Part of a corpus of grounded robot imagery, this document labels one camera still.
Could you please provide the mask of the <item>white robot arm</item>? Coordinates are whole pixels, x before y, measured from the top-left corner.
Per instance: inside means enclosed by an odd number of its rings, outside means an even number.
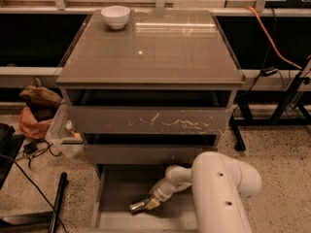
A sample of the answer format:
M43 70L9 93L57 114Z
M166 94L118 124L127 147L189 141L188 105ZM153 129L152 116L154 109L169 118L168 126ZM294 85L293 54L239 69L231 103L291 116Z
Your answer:
M208 151L189 168L168 167L150 190L145 208L151 210L190 188L199 233L253 233L241 200L258 194L261 187L259 171L252 165Z

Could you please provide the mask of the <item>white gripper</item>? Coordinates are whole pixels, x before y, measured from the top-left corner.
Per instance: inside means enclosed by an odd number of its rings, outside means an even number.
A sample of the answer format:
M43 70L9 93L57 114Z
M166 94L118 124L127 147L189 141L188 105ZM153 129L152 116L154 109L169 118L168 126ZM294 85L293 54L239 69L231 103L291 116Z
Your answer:
M167 201L179 189L179 185L167 179L159 180L149 191L149 197L145 202L146 210L153 210L160 205L160 202Z

